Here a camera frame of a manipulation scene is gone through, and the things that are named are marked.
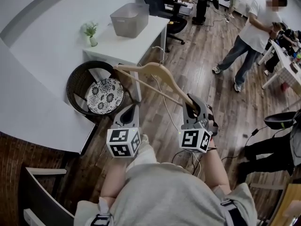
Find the brick wall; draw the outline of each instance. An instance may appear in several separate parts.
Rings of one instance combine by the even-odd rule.
[[[28,167],[60,168],[63,151],[35,145],[0,132],[0,226],[19,225],[17,192],[22,163]],[[54,177],[39,180],[51,192]]]

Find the white pot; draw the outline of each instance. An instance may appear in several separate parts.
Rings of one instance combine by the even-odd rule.
[[[98,44],[94,37],[90,37],[89,39],[92,47],[95,47]]]

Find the white desk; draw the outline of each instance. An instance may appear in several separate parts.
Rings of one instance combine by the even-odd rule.
[[[87,47],[83,50],[91,60],[93,57],[98,57],[101,58],[102,61],[113,60],[116,64],[121,63],[124,65],[137,66],[159,34],[161,34],[161,47],[165,51],[166,27],[168,22],[169,19],[150,16],[148,25],[134,39],[117,36],[113,25],[109,24],[96,38],[98,45],[95,47]],[[160,59],[164,59],[163,52],[161,52]],[[131,75],[138,79],[137,72],[131,72]],[[141,101],[140,85],[135,80],[132,81],[135,87],[136,99]]]
[[[269,56],[272,52],[272,50],[275,49],[275,52],[277,53],[279,57],[279,65],[281,68],[278,69],[276,73],[262,86],[263,89],[266,89],[267,86],[269,86],[276,78],[281,78],[284,82],[286,82],[293,91],[301,96],[301,69],[297,66],[298,72],[294,73],[290,67],[291,60],[288,56],[286,56],[280,46],[276,44],[274,41],[272,41],[272,46],[269,48],[267,53],[262,57],[262,59],[258,62],[259,65],[261,65],[264,60]],[[290,105],[286,110],[289,110],[290,107],[296,105],[301,100],[296,101],[292,105]]]

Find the patterned cushion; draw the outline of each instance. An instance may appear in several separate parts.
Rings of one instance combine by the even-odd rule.
[[[93,113],[104,115],[115,110],[121,104],[123,96],[119,80],[104,79],[90,88],[87,105]]]

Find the black pants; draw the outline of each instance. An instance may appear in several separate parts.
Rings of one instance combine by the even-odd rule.
[[[198,0],[197,4],[197,22],[203,22],[205,20],[205,14],[207,10],[208,0]]]
[[[279,58],[277,53],[275,52],[274,56],[266,62],[265,66],[270,73],[273,73],[274,68],[278,64],[278,62],[279,62]]]
[[[285,47],[285,48],[289,56],[292,56],[294,54],[295,51],[291,47]],[[276,52],[274,52],[274,56],[266,62],[265,66],[270,73],[273,73],[274,68],[276,67],[278,62],[279,62],[278,55]]]
[[[275,137],[246,147],[246,155],[272,155],[245,163],[246,174],[251,172],[275,172],[287,170],[291,175],[294,164],[290,147],[290,133],[284,137]]]

